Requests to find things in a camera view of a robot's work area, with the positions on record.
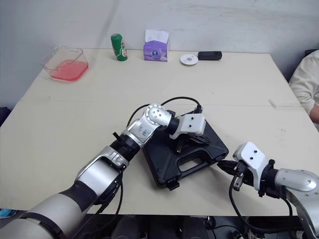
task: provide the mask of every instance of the pink liquid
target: pink liquid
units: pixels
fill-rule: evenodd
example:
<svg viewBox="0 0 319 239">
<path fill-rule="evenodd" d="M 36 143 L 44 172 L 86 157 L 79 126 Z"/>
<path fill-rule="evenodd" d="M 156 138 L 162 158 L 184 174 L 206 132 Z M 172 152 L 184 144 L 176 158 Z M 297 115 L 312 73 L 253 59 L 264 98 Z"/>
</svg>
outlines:
<svg viewBox="0 0 319 239">
<path fill-rule="evenodd" d="M 87 62 L 67 60 L 57 66 L 50 76 L 62 81 L 76 81 L 88 68 Z"/>
</svg>

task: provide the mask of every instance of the green can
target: green can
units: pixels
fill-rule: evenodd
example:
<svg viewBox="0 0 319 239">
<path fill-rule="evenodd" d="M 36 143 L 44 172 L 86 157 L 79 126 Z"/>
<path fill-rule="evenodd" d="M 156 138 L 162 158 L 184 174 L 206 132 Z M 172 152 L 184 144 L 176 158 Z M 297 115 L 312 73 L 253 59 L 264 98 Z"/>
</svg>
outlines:
<svg viewBox="0 0 319 239">
<path fill-rule="evenodd" d="M 114 54 L 118 61 L 126 61 L 128 59 L 128 53 L 126 51 L 123 37 L 120 34 L 115 33 L 111 36 L 111 42 Z"/>
</svg>

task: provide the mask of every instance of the tissue box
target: tissue box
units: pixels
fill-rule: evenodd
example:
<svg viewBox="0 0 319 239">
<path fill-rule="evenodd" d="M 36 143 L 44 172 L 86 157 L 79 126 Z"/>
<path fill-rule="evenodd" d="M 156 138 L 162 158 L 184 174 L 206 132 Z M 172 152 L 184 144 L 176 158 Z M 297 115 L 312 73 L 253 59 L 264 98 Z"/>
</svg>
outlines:
<svg viewBox="0 0 319 239">
<path fill-rule="evenodd" d="M 146 30 L 143 52 L 146 61 L 167 61 L 168 32 Z"/>
</svg>

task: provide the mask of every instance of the white disc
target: white disc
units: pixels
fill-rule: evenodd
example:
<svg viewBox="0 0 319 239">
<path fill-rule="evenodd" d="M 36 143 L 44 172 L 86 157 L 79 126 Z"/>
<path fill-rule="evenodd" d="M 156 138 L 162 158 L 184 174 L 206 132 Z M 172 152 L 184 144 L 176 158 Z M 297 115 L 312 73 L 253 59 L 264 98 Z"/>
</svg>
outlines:
<svg viewBox="0 0 319 239">
<path fill-rule="evenodd" d="M 198 57 L 192 54 L 186 54 L 186 55 L 182 55 L 180 57 L 180 61 L 181 63 L 183 63 L 184 65 L 187 66 L 193 66 L 196 65 L 198 62 Z"/>
</svg>

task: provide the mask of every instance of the person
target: person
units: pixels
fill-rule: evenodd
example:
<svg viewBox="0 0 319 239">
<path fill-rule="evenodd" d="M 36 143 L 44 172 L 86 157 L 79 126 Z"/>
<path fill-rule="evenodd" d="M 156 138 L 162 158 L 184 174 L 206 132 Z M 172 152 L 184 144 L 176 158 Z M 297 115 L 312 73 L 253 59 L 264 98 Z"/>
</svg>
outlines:
<svg viewBox="0 0 319 239">
<path fill-rule="evenodd" d="M 289 84 L 319 131 L 319 50 L 301 61 Z"/>
</svg>

